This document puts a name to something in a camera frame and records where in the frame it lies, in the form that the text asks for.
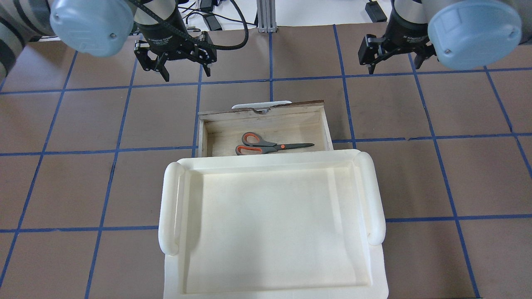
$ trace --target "black cable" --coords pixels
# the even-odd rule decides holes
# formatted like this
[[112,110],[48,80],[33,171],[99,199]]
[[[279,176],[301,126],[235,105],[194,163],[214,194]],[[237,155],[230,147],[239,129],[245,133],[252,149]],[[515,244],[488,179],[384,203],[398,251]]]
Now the black cable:
[[188,18],[190,18],[190,17],[191,17],[192,15],[194,15],[194,14],[199,14],[200,16],[203,17],[203,20],[204,20],[205,22],[207,21],[207,20],[205,19],[205,15],[204,15],[204,14],[199,13],[199,12],[197,12],[197,11],[193,11],[193,12],[189,13],[189,14],[185,17],[185,24],[186,24],[186,25],[188,25]]
[[189,6],[189,7],[179,7],[179,8],[180,8],[180,9],[185,9],[184,11],[181,12],[181,13],[185,13],[187,10],[190,10],[190,9],[192,8],[192,6],[194,6],[194,5],[196,5],[196,1],[194,1],[194,2],[192,3],[192,5]]
[[[237,22],[237,23],[242,23],[242,21],[235,20],[235,19],[230,19],[230,18],[228,18],[228,17],[226,17],[226,16],[219,15],[219,14],[217,14],[217,13],[213,13],[213,12],[204,12],[204,11],[202,11],[202,10],[197,10],[197,9],[190,9],[190,10],[191,10],[192,12],[188,13],[188,15],[185,16],[185,18],[188,17],[188,16],[190,16],[190,15],[193,15],[193,14],[200,14],[200,13],[198,13],[198,12],[203,12],[203,13],[205,13],[205,15],[215,15],[215,16],[217,16],[217,17],[219,17],[219,18],[226,19],[226,20],[228,20],[228,21]],[[246,24],[251,25],[251,26],[256,26],[256,25],[253,24],[253,23],[247,23],[247,22],[246,22]]]
[[185,39],[185,41],[190,40],[190,41],[194,42],[196,45],[198,45],[199,47],[202,47],[202,48],[210,48],[210,49],[226,50],[226,51],[228,51],[228,50],[236,50],[236,49],[240,49],[240,48],[244,47],[247,44],[247,40],[250,37],[250,32],[249,32],[249,30],[247,28],[246,19],[244,18],[244,15],[242,14],[242,11],[240,11],[240,7],[238,7],[238,5],[235,3],[235,0],[230,0],[230,1],[233,4],[233,6],[235,7],[236,11],[238,12],[238,15],[240,16],[240,18],[242,19],[242,22],[244,24],[244,40],[240,44],[234,45],[234,46],[214,45],[214,44],[209,44],[209,43],[207,43],[205,41],[196,39],[196,38],[190,36],[190,34],[188,34],[188,32],[183,32],[183,31],[177,29],[176,27],[174,27],[169,22],[166,22],[165,20],[163,20],[160,16],[158,16],[152,10],[147,8],[146,5],[144,5],[141,2],[139,2],[139,0],[128,0],[128,1],[130,3],[132,3],[133,5],[135,5],[136,7],[138,7],[143,12],[145,12],[147,15],[151,16],[155,21],[157,21],[163,27],[165,27],[168,30],[172,31],[172,33],[182,37],[183,39]]

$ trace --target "scissor blade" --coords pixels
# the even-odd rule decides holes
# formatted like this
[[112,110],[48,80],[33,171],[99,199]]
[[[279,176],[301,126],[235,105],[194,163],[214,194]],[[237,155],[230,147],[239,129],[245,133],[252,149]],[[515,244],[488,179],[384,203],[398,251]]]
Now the scissor blade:
[[278,150],[293,150],[295,148],[305,148],[314,146],[313,143],[292,143],[292,144],[279,144],[275,148]]

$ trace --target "tray handle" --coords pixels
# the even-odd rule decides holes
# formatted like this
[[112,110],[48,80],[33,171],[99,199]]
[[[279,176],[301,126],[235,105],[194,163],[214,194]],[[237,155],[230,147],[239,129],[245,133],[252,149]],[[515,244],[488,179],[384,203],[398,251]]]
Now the tray handle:
[[166,255],[179,252],[179,229],[177,205],[183,192],[185,168],[178,162],[170,163],[164,172],[161,215],[159,217],[159,245]]
[[369,218],[368,243],[377,246],[384,241],[386,219],[384,218],[383,203],[380,199],[375,165],[370,155],[365,152],[356,155],[355,164],[360,167],[362,185],[364,186],[365,214]]

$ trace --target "scissor handle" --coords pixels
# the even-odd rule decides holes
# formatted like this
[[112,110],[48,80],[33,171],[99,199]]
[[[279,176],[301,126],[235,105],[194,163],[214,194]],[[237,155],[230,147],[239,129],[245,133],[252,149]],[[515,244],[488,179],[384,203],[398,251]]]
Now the scissor handle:
[[247,146],[237,145],[235,152],[237,155],[260,155],[276,152],[277,150],[271,146]]
[[254,132],[246,132],[242,135],[242,143],[247,146],[276,146],[277,143],[268,142]]

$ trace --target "blue tape line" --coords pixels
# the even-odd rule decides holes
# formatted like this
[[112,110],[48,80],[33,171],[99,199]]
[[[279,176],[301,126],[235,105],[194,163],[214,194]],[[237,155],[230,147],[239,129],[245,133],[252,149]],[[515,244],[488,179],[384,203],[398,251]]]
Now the blue tape line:
[[46,152],[44,153],[45,156],[48,155],[88,155],[88,154],[109,154],[114,153],[116,150],[114,149],[104,149],[100,151],[66,151],[66,152]]
[[[505,69],[487,69],[488,72],[509,72],[509,71],[529,71],[532,68],[505,68]],[[462,71],[427,71],[427,72],[417,72],[418,75],[426,74],[447,74],[447,73],[476,73],[484,72],[485,70],[462,70]],[[412,75],[412,72],[399,72],[399,73],[380,73],[380,74],[350,74],[345,75],[346,78],[357,78],[357,77],[387,77],[387,76],[408,76]],[[233,80],[233,81],[213,81],[213,82],[202,82],[201,84],[233,84],[233,83],[250,83],[250,82],[266,82],[266,81],[299,81],[299,80],[320,80],[320,79],[339,79],[342,76],[321,76],[321,77],[294,77],[294,78],[270,78],[270,79],[254,79],[254,80]],[[165,87],[165,86],[187,86],[187,85],[198,85],[197,82],[184,82],[184,83],[167,83],[167,84],[145,84],[145,85],[134,85],[132,88],[150,88],[150,87]],[[66,89],[66,92],[78,92],[84,90],[101,90],[101,89],[126,89],[129,86],[111,86],[111,87],[89,87],[89,88],[71,88]],[[26,90],[19,92],[1,92],[0,95],[10,95],[10,94],[35,94],[35,93],[59,93],[62,92],[61,89],[51,89],[51,90]]]
[[97,227],[22,228],[20,232],[98,231]]
[[133,85],[132,88],[150,88],[150,87],[168,87],[168,86],[190,86],[198,85],[197,82],[188,82],[188,83],[167,83],[167,84],[144,84],[144,85]]
[[386,222],[428,222],[428,221],[454,221],[455,217],[413,217],[413,218],[387,218]]
[[30,152],[30,153],[0,153],[0,157],[6,157],[6,156],[39,156],[41,155],[40,152]]
[[266,82],[268,79],[250,79],[250,80],[232,80],[232,81],[210,81],[210,82],[198,82],[199,85],[213,85],[213,84],[234,84],[234,83],[255,83]]
[[384,73],[384,74],[356,74],[356,75],[345,75],[346,78],[364,78],[364,77],[389,77],[389,76],[409,76],[412,75],[411,72],[402,72],[402,73]]
[[[499,137],[513,137],[513,136],[532,136],[532,133],[514,133],[514,134],[483,134],[483,135],[449,135],[449,136],[421,136],[421,137],[383,137],[383,138],[362,138],[357,139],[356,142],[382,142],[382,141],[412,141],[412,140],[432,140],[432,139],[468,139],[468,138],[499,138]],[[347,143],[353,142],[351,139],[335,139],[332,143]],[[143,151],[170,151],[170,150],[191,150],[197,149],[198,146],[187,145],[187,146],[163,146],[163,147],[132,147],[132,148],[121,148],[118,152],[143,152]],[[64,151],[64,152],[45,152],[44,155],[91,155],[91,154],[105,154],[105,153],[114,153],[117,150],[115,149],[102,149],[97,151]],[[2,156],[39,156],[41,152],[28,152],[28,153],[0,153]]]
[[506,68],[506,69],[489,69],[488,67],[484,67],[484,69],[488,72],[510,72],[510,71],[530,71],[532,68]]
[[197,146],[165,146],[165,147],[143,147],[143,148],[121,148],[119,152],[146,152],[146,151],[171,151],[171,150],[194,150]]
[[115,227],[102,227],[103,231],[117,231],[117,230],[154,230],[159,229],[158,225],[151,226],[115,226]]
[[270,56],[270,102],[273,102],[273,41],[271,32],[268,33],[268,45]]
[[494,137],[512,137],[512,134],[480,134],[480,135],[455,135],[455,136],[436,136],[436,139],[465,139],[465,138],[494,138]]
[[493,94],[495,94],[495,98],[497,99],[497,102],[499,106],[501,107],[501,111],[504,115],[506,123],[508,124],[508,127],[510,128],[510,132],[512,132],[511,135],[516,139],[517,148],[519,149],[519,153],[521,154],[523,162],[525,163],[525,166],[528,170],[528,175],[532,178],[532,167],[530,166],[530,162],[528,161],[525,151],[523,150],[521,141],[519,141],[518,135],[513,131],[512,122],[510,120],[510,117],[508,116],[508,113],[506,112],[506,108],[504,108],[504,104],[501,100],[500,95],[498,94],[497,88],[495,87],[495,83],[493,83],[493,79],[492,79],[492,76],[489,74],[488,68],[484,67],[484,70],[486,71],[486,76],[488,77],[489,84],[492,86]]
[[[501,214],[501,215],[470,215],[470,216],[443,216],[443,217],[409,217],[387,218],[387,223],[396,222],[431,222],[455,220],[497,220],[497,219],[529,219],[532,214]],[[154,230],[159,226],[116,226],[116,227],[59,227],[59,228],[22,228],[19,232],[51,232],[51,231],[110,231],[110,230]],[[12,234],[16,229],[0,229],[0,234]]]
[[[64,152],[45,152],[44,155],[93,155],[122,152],[145,152],[145,151],[171,151],[171,150],[194,150],[198,148],[194,145],[187,146],[163,146],[163,147],[139,147],[139,148],[120,148],[120,149],[102,149],[98,151],[64,151]],[[30,153],[0,153],[2,156],[39,156],[40,152]]]
[[99,244],[100,240],[102,239],[102,230],[103,224],[105,221],[105,214],[107,212],[107,205],[109,203],[109,195],[111,194],[111,186],[113,184],[113,177],[114,177],[114,171],[117,167],[117,160],[118,160],[118,154],[120,149],[120,143],[122,140],[122,133],[124,130],[124,124],[126,123],[126,115],[128,113],[128,106],[129,106],[129,100],[131,98],[131,89],[133,86],[133,80],[135,78],[135,71],[137,69],[137,60],[135,60],[133,64],[133,70],[131,72],[131,79],[129,80],[129,88],[128,88],[128,95],[126,97],[126,103],[124,105],[124,112],[122,114],[122,121],[120,123],[120,130],[118,131],[118,138],[117,138],[117,147],[115,149],[114,158],[113,158],[113,165],[111,166],[111,172],[109,173],[109,181],[107,182],[107,191],[105,192],[105,200],[103,202],[103,208],[102,208],[102,216],[100,217],[100,223],[99,223],[99,231],[98,235],[96,236],[96,244],[94,246],[94,253],[93,253],[93,259],[90,264],[90,271],[89,271],[89,278],[87,280],[87,288],[85,289],[85,299],[89,298],[89,292],[90,292],[90,286],[93,281],[93,275],[94,275],[94,267],[96,266],[96,259],[98,257],[98,250],[99,250]]
[[353,129],[353,120],[351,119],[351,106],[349,104],[349,94],[347,92],[347,82],[345,80],[344,60],[342,58],[342,49],[340,49],[340,40],[338,39],[338,31],[336,30],[336,24],[333,24],[332,30],[334,31],[334,38],[336,40],[336,49],[338,50],[338,59],[340,61],[340,71],[342,72],[342,83],[344,85],[344,97],[345,107],[347,109],[347,119],[349,121],[349,131],[351,132],[351,140],[353,142],[353,148],[356,148],[355,130]]
[[194,119],[194,140],[192,141],[193,149],[190,156],[192,158],[196,157],[196,144],[197,144],[197,134],[198,134],[198,122],[199,122],[199,113],[200,113],[200,102],[201,102],[201,81],[203,79],[203,70],[199,69],[198,75],[198,91],[196,95],[196,118]]
[[357,139],[356,142],[380,142],[380,141],[406,141],[404,137],[398,138],[362,138]]
[[61,93],[61,89],[49,89],[49,90],[25,90],[21,92],[3,92],[0,95],[23,95],[23,94],[44,94],[44,93]]
[[458,216],[458,219],[460,220],[525,219],[525,218],[532,218],[532,214]]
[[86,92],[91,90],[109,90],[109,89],[127,89],[129,86],[110,86],[110,87],[86,87],[86,88],[71,88],[66,92]]
[[532,178],[532,167],[530,166],[530,161],[527,159],[527,155],[525,154],[525,150],[523,149],[523,146],[521,145],[521,141],[519,138],[516,138],[517,142],[517,148],[519,149],[519,152],[521,153],[521,157],[523,158],[523,161],[525,162],[525,166],[527,167],[528,174]]
[[26,196],[26,201],[24,202],[24,207],[22,208],[22,213],[20,214],[19,223],[16,227],[16,231],[13,236],[13,241],[11,242],[11,246],[9,248],[9,252],[7,254],[7,257],[4,263],[4,268],[2,269],[2,275],[0,276],[0,288],[2,287],[2,283],[4,282],[5,274],[7,272],[7,267],[9,266],[9,261],[11,260],[11,255],[13,254],[13,250],[15,248],[16,239],[22,227],[22,222],[24,221],[24,216],[26,215],[26,210],[28,209],[28,205],[30,202],[31,193],[33,192],[35,181],[37,180],[37,175],[39,174],[39,169],[43,162],[44,153],[46,151],[46,147],[48,146],[48,141],[50,140],[50,136],[52,135],[52,130],[54,129],[55,120],[57,119],[57,114],[59,113],[59,108],[61,107],[61,102],[63,101],[63,96],[67,88],[70,75],[72,74],[72,69],[74,68],[74,63],[76,62],[77,56],[78,56],[78,51],[75,51],[74,56],[72,57],[72,62],[70,63],[69,71],[66,74],[66,79],[65,79],[65,83],[63,84],[61,95],[59,96],[59,100],[57,101],[57,106],[55,107],[54,116],[52,117],[52,122],[50,123],[50,128],[48,129],[48,134],[46,135],[46,139],[44,141],[43,150],[41,151],[41,155],[39,157],[39,162],[37,163],[37,167],[35,168],[34,176],[31,179],[31,184],[28,190],[28,195]]
[[420,72],[420,71],[416,71],[416,73],[418,75],[426,75],[426,74],[457,74],[457,73],[483,73],[484,70],[480,69],[480,70],[462,70],[462,71],[425,71],[425,72]]
[[353,142],[351,139],[335,139],[332,141],[332,143],[351,143]]
[[[442,171],[443,181],[445,183],[445,189],[447,190],[447,195],[449,197],[449,203],[451,205],[451,210],[453,211],[453,216],[456,218],[458,216],[458,214],[456,212],[456,207],[454,205],[454,199],[453,199],[453,195],[451,193],[451,187],[449,185],[449,180],[447,178],[447,173],[446,173],[445,167],[443,165],[442,155],[441,155],[441,153],[439,151],[438,141],[436,140],[436,137],[435,137],[435,134],[434,134],[434,128],[433,128],[432,121],[430,120],[430,114],[429,114],[429,111],[427,109],[427,103],[425,102],[425,97],[423,96],[423,91],[421,90],[421,85],[419,83],[419,78],[418,78],[418,75],[417,75],[416,70],[415,70],[414,61],[412,60],[412,56],[410,55],[410,53],[408,54],[408,59],[410,60],[410,66],[412,68],[412,72],[414,73],[415,84],[416,84],[416,86],[418,88],[418,92],[419,92],[419,97],[421,99],[421,103],[423,104],[423,108],[425,109],[425,114],[427,115],[427,121],[428,121],[428,124],[429,124],[430,135],[433,138],[434,148],[436,149],[436,155],[438,157],[439,167],[440,167],[440,169]],[[480,295],[479,295],[479,292],[478,292],[477,282],[475,280],[475,274],[473,273],[473,268],[472,268],[471,262],[469,260],[469,253],[467,251],[466,242],[465,242],[464,237],[463,237],[462,228],[460,226],[460,221],[458,219],[455,219],[455,224],[456,224],[456,230],[458,232],[458,237],[460,239],[460,244],[462,246],[462,252],[463,252],[463,255],[464,255],[464,259],[465,259],[465,264],[466,264],[468,272],[469,272],[469,278],[471,279],[471,284],[472,284],[472,287],[473,287],[473,291],[475,292],[475,297],[479,298]]]
[[495,84],[493,83],[492,76],[489,74],[487,67],[484,67],[483,71],[486,72],[486,76],[488,77],[489,84],[492,87],[493,93],[495,94],[495,98],[497,99],[497,102],[499,104],[499,107],[501,108],[502,114],[504,115],[504,119],[506,120],[506,123],[508,124],[508,127],[510,128],[510,132],[513,132],[512,122],[510,121],[510,117],[508,117],[508,113],[506,112],[506,109],[504,108],[501,97],[499,97],[497,89],[495,88]]
[[272,78],[273,81],[303,81],[322,79],[341,79],[342,76],[318,76],[318,77],[293,77],[293,78]]

